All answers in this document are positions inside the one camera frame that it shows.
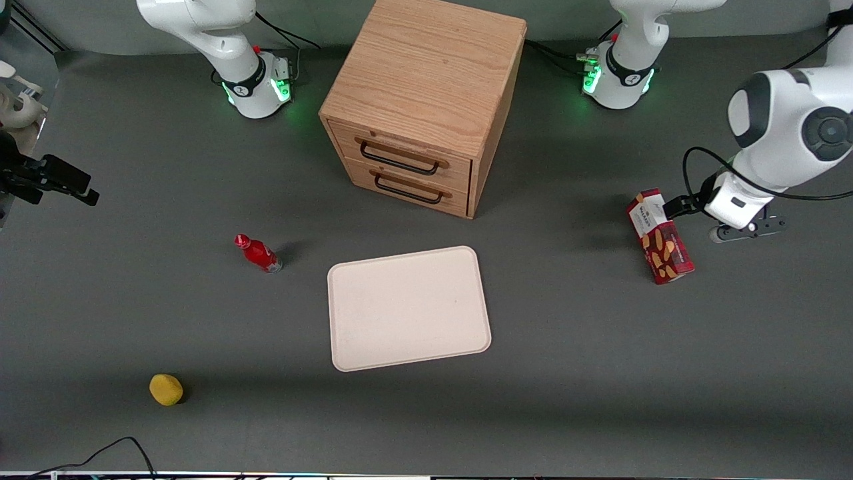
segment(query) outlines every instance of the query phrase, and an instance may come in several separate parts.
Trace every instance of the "wooden drawer cabinet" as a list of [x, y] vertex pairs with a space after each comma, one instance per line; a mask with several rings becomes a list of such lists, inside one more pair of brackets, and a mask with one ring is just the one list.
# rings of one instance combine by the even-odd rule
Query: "wooden drawer cabinet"
[[376, 0], [320, 109], [352, 182], [473, 218], [526, 28], [439, 0]]
[[346, 169], [352, 183], [406, 200], [440, 212], [464, 217], [467, 211], [468, 194], [435, 184], [418, 182], [362, 161], [346, 161]]

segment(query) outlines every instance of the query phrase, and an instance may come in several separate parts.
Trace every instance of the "black metal handle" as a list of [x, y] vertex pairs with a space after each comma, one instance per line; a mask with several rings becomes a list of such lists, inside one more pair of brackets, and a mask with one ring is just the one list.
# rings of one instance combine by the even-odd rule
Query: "black metal handle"
[[390, 191], [391, 193], [396, 193], [397, 195], [406, 196], [408, 198], [411, 198], [412, 200], [417, 200], [418, 202], [424, 202], [424, 203], [428, 203], [430, 205], [436, 205], [439, 202], [441, 202], [441, 198], [444, 196], [444, 194], [441, 192], [438, 193], [438, 198], [426, 198], [424, 196], [415, 195], [414, 193], [408, 193], [408, 191], [396, 189], [394, 187], [389, 187], [388, 185], [383, 185], [383, 184], [379, 183], [379, 180], [382, 178], [382, 176], [378, 173], [374, 173], [374, 176], [375, 176], [374, 184], [376, 185], [376, 188], [378, 188], [379, 190]]
[[364, 158], [367, 158], [370, 160], [376, 160], [376, 161], [385, 163], [386, 165], [390, 165], [392, 167], [397, 167], [397, 168], [402, 168], [403, 170], [408, 170], [410, 172], [419, 173], [421, 175], [434, 175], [435, 172], [438, 171], [438, 162], [435, 162], [435, 164], [432, 165], [431, 169], [424, 170], [423, 168], [412, 167], [411, 165], [406, 165], [405, 163], [400, 163], [399, 161], [394, 161], [394, 160], [391, 160], [390, 158], [385, 158], [384, 156], [378, 156], [378, 155], [368, 153], [368, 152], [364, 151], [364, 149], [366, 149], [367, 147], [368, 147], [368, 143], [362, 141], [362, 148], [360, 150], [362, 151], [362, 156]]

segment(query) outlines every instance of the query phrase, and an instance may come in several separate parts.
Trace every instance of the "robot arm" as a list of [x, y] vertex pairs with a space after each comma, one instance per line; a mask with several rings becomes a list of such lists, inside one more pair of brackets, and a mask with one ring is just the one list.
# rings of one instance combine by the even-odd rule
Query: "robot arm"
[[664, 15], [715, 9], [726, 0], [610, 0], [622, 15], [618, 39], [605, 40], [587, 50], [595, 64], [584, 82], [583, 93], [607, 108], [633, 106], [648, 89], [653, 65], [670, 37]]
[[193, 45], [222, 77], [229, 101], [252, 119], [290, 101], [287, 59], [256, 52], [236, 28], [255, 16], [255, 0], [136, 0], [149, 25]]
[[254, 18], [255, 0], [137, 0], [136, 6], [149, 25], [198, 49], [224, 80], [239, 82], [258, 67], [246, 36], [235, 31]]
[[[728, 122], [742, 148], [731, 166], [765, 190], [803, 184], [853, 147], [853, 28], [838, 28], [824, 67], [756, 73], [729, 102]], [[724, 171], [704, 210], [741, 229], [774, 197]]]

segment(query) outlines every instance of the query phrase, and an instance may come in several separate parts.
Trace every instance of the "red box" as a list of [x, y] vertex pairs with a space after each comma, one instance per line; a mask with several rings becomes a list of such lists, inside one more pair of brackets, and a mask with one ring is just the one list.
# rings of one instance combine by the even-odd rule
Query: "red box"
[[652, 268], [654, 283], [668, 284], [695, 270], [678, 236], [676, 224], [666, 218], [660, 190], [644, 190], [628, 206], [628, 216]]

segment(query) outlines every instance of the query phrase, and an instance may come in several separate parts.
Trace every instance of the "black cord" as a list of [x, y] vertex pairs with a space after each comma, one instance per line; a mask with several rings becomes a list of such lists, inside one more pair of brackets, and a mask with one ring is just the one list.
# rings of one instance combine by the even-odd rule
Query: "black cord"
[[684, 174], [684, 186], [687, 187], [688, 194], [690, 195], [691, 199], [694, 199], [695, 196], [693, 195], [693, 188], [691, 188], [691, 186], [690, 186], [690, 179], [688, 177], [688, 158], [689, 158], [690, 154], [693, 153], [694, 151], [700, 151], [700, 152], [706, 153], [707, 155], [711, 156], [714, 160], [718, 161], [720, 163], [720, 165], [725, 167], [725, 169], [730, 171], [735, 177], [743, 180], [744, 183], [750, 185], [752, 188], [754, 188], [756, 190], [760, 190], [760, 191], [762, 191], [768, 195], [778, 196], [780, 198], [787, 198], [789, 200], [805, 200], [808, 202], [828, 202], [830, 200], [840, 200], [842, 198], [848, 198], [850, 196], [853, 196], [853, 190], [846, 191], [844, 193], [837, 193], [834, 195], [819, 195], [819, 196], [792, 195], [789, 193], [772, 191], [770, 189], [766, 189], [766, 188], [762, 187], [759, 184], [756, 184], [752, 180], [745, 177], [742, 173], [735, 170], [734, 167], [729, 165], [728, 162], [725, 161], [725, 159], [723, 159], [720, 155], [717, 155], [715, 152], [708, 150], [705, 147], [690, 147], [686, 152], [684, 152], [684, 158], [682, 159], [682, 172]]
[[272, 28], [272, 29], [273, 29], [273, 30], [275, 30], [276, 32], [283, 33], [283, 34], [286, 34], [286, 35], [290, 35], [291, 37], [294, 37], [294, 38], [298, 38], [299, 40], [302, 40], [303, 42], [305, 42], [305, 43], [307, 43], [307, 44], [312, 44], [312, 45], [314, 45], [318, 50], [320, 50], [320, 45], [318, 45], [318, 44], [316, 44], [316, 43], [314, 43], [314, 42], [310, 41], [308, 38], [300, 37], [300, 36], [299, 36], [299, 35], [297, 35], [296, 33], [288, 32], [287, 30], [285, 30], [285, 29], [283, 29], [283, 28], [281, 28], [281, 27], [278, 27], [278, 26], [273, 25], [273, 24], [272, 24], [272, 23], [270, 23], [267, 19], [265, 19], [263, 15], [261, 15], [261, 14], [260, 14], [260, 13], [258, 13], [258, 12], [255, 12], [255, 16], [256, 16], [256, 17], [258, 17], [258, 20], [261, 20], [263, 23], [265, 23], [267, 26], [269, 26], [270, 28]]
[[213, 83], [214, 85], [221, 85], [221, 84], [222, 84], [222, 77], [219, 77], [219, 81], [217, 81], [216, 79], [214, 79], [214, 77], [215, 77], [217, 74], [218, 74], [218, 72], [216, 71], [216, 68], [214, 68], [213, 70], [211, 70], [211, 83]]
[[605, 38], [607, 38], [607, 35], [610, 35], [610, 33], [611, 33], [612, 31], [616, 30], [616, 27], [617, 27], [617, 26], [620, 26], [620, 25], [622, 25], [622, 20], [621, 20], [621, 19], [619, 19], [619, 21], [618, 21], [618, 22], [616, 22], [615, 24], [613, 24], [613, 26], [611, 26], [611, 27], [610, 27], [610, 30], [607, 30], [606, 32], [602, 33], [602, 34], [601, 34], [601, 36], [600, 36], [600, 37], [598, 37], [598, 40], [599, 40], [599, 41], [602, 41], [602, 40], [604, 40]]
[[558, 56], [559, 58], [567, 58], [567, 59], [569, 59], [569, 60], [574, 60], [574, 59], [575, 59], [575, 56], [574, 56], [574, 55], [570, 55], [570, 54], [567, 54], [567, 53], [559, 52], [559, 51], [554, 50], [554, 49], [552, 49], [552, 48], [550, 48], [550, 47], [547, 47], [547, 46], [545, 46], [545, 45], [543, 45], [543, 44], [540, 44], [539, 42], [534, 42], [533, 40], [525, 40], [525, 45], [531, 46], [531, 47], [533, 47], [534, 49], [536, 49], [536, 50], [540, 50], [540, 51], [542, 51], [542, 52], [544, 52], [544, 53], [548, 53], [548, 54], [551, 54], [551, 55], [553, 55], [553, 56]]
[[820, 42], [820, 43], [819, 43], [815, 48], [813, 48], [813, 49], [809, 50], [809, 53], [807, 53], [807, 54], [805, 54], [805, 55], [803, 55], [803, 56], [799, 57], [797, 60], [792, 61], [791, 63], [788, 63], [787, 65], [785, 65], [784, 67], [782, 67], [782, 70], [787, 70], [788, 68], [791, 68], [791, 67], [793, 67], [794, 65], [797, 65], [797, 64], [798, 64], [798, 63], [800, 63], [801, 61], [803, 61], [803, 60], [805, 60], [805, 59], [809, 58], [810, 56], [814, 55], [815, 53], [817, 53], [817, 51], [818, 51], [818, 50], [822, 49], [822, 48], [823, 48], [824, 46], [826, 46], [829, 42], [832, 42], [832, 41], [833, 41], [833, 38], [835, 38], [835, 37], [838, 35], [838, 33], [839, 33], [839, 32], [841, 32], [841, 29], [842, 29], [842, 28], [844, 28], [844, 27], [845, 27], [845, 26], [844, 26], [844, 25], [842, 25], [842, 26], [839, 26], [838, 28], [836, 28], [836, 29], [835, 29], [835, 32], [830, 33], [830, 34], [829, 34], [829, 36], [827, 36], [826, 38], [824, 38], [824, 39], [823, 39], [823, 41], [822, 41], [822, 42]]
[[120, 439], [116, 440], [115, 442], [112, 442], [109, 445], [107, 445], [106, 447], [101, 448], [98, 451], [94, 452], [83, 463], [66, 463], [65, 465], [52, 466], [52, 467], [46, 468], [42, 471], [37, 471], [37, 472], [33, 473], [32, 475], [28, 475], [25, 480], [30, 480], [34, 477], [38, 477], [39, 475], [43, 475], [43, 474], [51, 472], [51, 471], [57, 471], [57, 470], [60, 470], [63, 468], [76, 468], [76, 467], [86, 465], [87, 463], [91, 462], [92, 459], [94, 459], [96, 456], [98, 456], [101, 452], [103, 452], [104, 450], [107, 450], [108, 448], [112, 447], [116, 443], [119, 443], [123, 440], [130, 440], [131, 442], [133, 442], [134, 445], [136, 445], [136, 448], [139, 449], [139, 453], [142, 454], [142, 458], [145, 459], [145, 466], [148, 468], [148, 473], [150, 473], [151, 477], [153, 478], [156, 475], [156, 473], [154, 472], [154, 467], [151, 466], [151, 460], [148, 459], [148, 455], [145, 453], [145, 450], [142, 448], [142, 445], [140, 445], [139, 442], [136, 441], [136, 438], [134, 438], [132, 436], [122, 436]]
[[26, 33], [26, 35], [27, 35], [29, 38], [32, 38], [33, 40], [35, 40], [35, 41], [36, 41], [36, 43], [37, 43], [37, 44], [39, 44], [39, 45], [41, 45], [43, 49], [45, 49], [45, 50], [47, 50], [47, 51], [48, 51], [48, 53], [50, 53], [51, 55], [54, 53], [54, 51], [53, 51], [49, 46], [45, 45], [41, 40], [39, 40], [39, 39], [38, 39], [38, 37], [36, 37], [35, 35], [33, 35], [33, 34], [32, 34], [32, 32], [30, 32], [29, 30], [25, 29], [25, 28], [24, 28], [24, 26], [22, 26], [22, 25], [21, 25], [21, 24], [20, 24], [20, 23], [19, 23], [19, 22], [14, 18], [14, 17], [13, 17], [13, 18], [11, 18], [11, 20], [12, 20], [12, 23], [16, 24], [16, 25], [18, 26], [18, 28], [19, 28], [22, 32]]
[[[560, 65], [560, 63], [559, 63], [559, 62], [557, 62], [556, 60], [554, 60], [553, 58], [551, 58], [550, 56], [548, 56], [548, 51], [547, 51], [547, 50], [551, 50], [551, 49], [549, 49], [548, 47], [545, 47], [544, 45], [539, 44], [539, 43], [537, 43], [537, 42], [529, 42], [528, 40], [525, 40], [525, 45], [528, 45], [528, 46], [532, 47], [534, 50], [536, 50], [537, 52], [541, 53], [541, 54], [542, 54], [542, 56], [543, 56], [543, 58], [544, 58], [545, 60], [547, 60], [548, 62], [550, 62], [550, 63], [551, 63], [551, 65], [554, 65], [555, 67], [559, 68], [559, 69], [560, 69], [560, 70], [562, 70], [563, 72], [569, 73], [570, 75], [577, 75], [577, 76], [580, 76], [580, 77], [583, 77], [583, 76], [584, 76], [584, 74], [583, 74], [582, 72], [579, 72], [579, 71], [577, 71], [577, 70], [571, 70], [570, 68], [567, 68], [567, 67], [566, 67], [566, 66], [564, 66], [564, 65]], [[563, 55], [564, 55], [564, 54], [560, 54], [560, 57], [561, 57], [561, 58], [569, 58], [568, 56], [563, 56]]]
[[26, 21], [30, 22], [30, 24], [32, 26], [34, 26], [36, 28], [36, 30], [38, 30], [39, 33], [44, 35], [44, 37], [47, 38], [48, 41], [50, 41], [56, 47], [57, 50], [59, 50], [59, 51], [68, 50], [68, 48], [66, 48], [64, 45], [60, 44], [60, 42], [56, 38], [51, 36], [45, 30], [42, 30], [42, 27], [40, 27], [39, 24], [35, 21], [35, 18], [33, 18], [33, 16], [30, 15], [30, 12], [28, 12], [26, 9], [24, 9], [18, 2], [12, 3], [12, 10], [14, 10], [15, 13], [20, 15]]

